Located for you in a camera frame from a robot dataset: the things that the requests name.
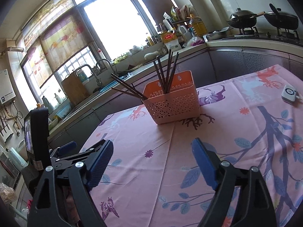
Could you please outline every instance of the floral tablecloth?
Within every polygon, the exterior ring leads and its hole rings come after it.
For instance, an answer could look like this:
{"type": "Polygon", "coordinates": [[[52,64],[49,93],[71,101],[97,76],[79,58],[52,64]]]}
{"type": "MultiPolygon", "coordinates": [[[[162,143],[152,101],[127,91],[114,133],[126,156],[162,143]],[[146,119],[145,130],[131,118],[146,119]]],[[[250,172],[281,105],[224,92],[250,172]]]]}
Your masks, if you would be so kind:
{"type": "MultiPolygon", "coordinates": [[[[284,102],[285,84],[303,93],[303,82],[276,65],[197,89],[198,118],[158,126],[144,105],[105,118],[82,151],[113,141],[112,159],[91,192],[107,226],[197,226],[214,191],[192,154],[196,137],[237,168],[259,167],[284,226],[303,198],[303,101],[284,102]]],[[[231,224],[239,191],[223,226],[231,224]]]]}

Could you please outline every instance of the metal screw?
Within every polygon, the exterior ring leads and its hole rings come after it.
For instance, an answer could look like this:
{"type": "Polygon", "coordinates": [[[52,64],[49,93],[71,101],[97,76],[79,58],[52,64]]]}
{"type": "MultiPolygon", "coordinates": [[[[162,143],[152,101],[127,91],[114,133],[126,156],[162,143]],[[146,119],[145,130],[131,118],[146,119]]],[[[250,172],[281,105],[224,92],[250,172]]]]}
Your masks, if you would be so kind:
{"type": "Polygon", "coordinates": [[[76,166],[77,168],[80,168],[80,167],[84,166],[84,163],[83,163],[82,161],[79,161],[79,162],[77,162],[77,163],[75,164],[75,166],[76,166]]]}
{"type": "Polygon", "coordinates": [[[229,167],[230,166],[230,163],[227,161],[227,160],[223,160],[221,162],[221,165],[224,166],[224,167],[229,167]]]}
{"type": "Polygon", "coordinates": [[[51,172],[53,170],[53,167],[52,166],[48,166],[45,168],[45,171],[47,172],[51,172]]]}
{"type": "Polygon", "coordinates": [[[256,167],[256,166],[253,166],[253,167],[251,168],[251,170],[252,170],[254,173],[257,173],[257,172],[259,171],[259,168],[256,167]]]}

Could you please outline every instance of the water heater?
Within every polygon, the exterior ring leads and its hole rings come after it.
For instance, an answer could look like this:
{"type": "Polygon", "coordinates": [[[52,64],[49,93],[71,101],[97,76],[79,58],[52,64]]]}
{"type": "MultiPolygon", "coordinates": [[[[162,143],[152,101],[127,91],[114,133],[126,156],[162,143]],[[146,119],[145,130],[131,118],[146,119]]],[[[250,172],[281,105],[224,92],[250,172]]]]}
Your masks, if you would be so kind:
{"type": "Polygon", "coordinates": [[[0,104],[4,104],[15,96],[7,69],[0,70],[0,104]]]}

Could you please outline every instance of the pot lid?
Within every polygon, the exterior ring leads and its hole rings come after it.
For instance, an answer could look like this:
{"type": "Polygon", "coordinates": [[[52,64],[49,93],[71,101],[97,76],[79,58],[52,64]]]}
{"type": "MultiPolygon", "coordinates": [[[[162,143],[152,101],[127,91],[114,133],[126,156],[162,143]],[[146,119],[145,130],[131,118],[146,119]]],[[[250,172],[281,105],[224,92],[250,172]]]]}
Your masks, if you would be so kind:
{"type": "MultiPolygon", "coordinates": [[[[297,18],[297,16],[295,16],[295,15],[293,15],[293,14],[291,14],[291,13],[287,13],[287,12],[283,12],[283,11],[281,11],[281,9],[280,9],[280,8],[277,8],[277,11],[278,11],[279,15],[285,15],[285,16],[289,16],[289,17],[297,18]]],[[[266,15],[266,14],[274,14],[274,15],[275,15],[275,13],[274,13],[273,11],[271,11],[271,12],[267,12],[267,13],[265,13],[265,15],[266,15]]]]}
{"type": "Polygon", "coordinates": [[[236,12],[233,13],[229,19],[236,19],[238,17],[251,17],[253,16],[255,13],[249,11],[249,10],[241,10],[239,7],[236,8],[236,12]]]}

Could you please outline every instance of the gas stove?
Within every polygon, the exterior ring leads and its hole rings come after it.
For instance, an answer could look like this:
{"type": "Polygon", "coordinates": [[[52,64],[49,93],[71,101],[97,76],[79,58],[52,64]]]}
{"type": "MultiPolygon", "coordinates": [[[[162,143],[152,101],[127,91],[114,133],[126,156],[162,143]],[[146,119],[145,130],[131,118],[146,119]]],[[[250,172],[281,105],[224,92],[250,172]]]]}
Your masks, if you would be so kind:
{"type": "Polygon", "coordinates": [[[284,42],[289,44],[295,44],[303,47],[303,42],[300,42],[299,35],[296,30],[291,33],[287,29],[283,29],[285,31],[280,32],[280,28],[277,28],[277,35],[271,35],[269,32],[267,33],[259,33],[257,28],[251,28],[250,30],[245,30],[244,28],[239,29],[240,34],[228,36],[223,38],[222,40],[228,39],[263,39],[263,40],[272,40],[278,42],[284,42]]]}

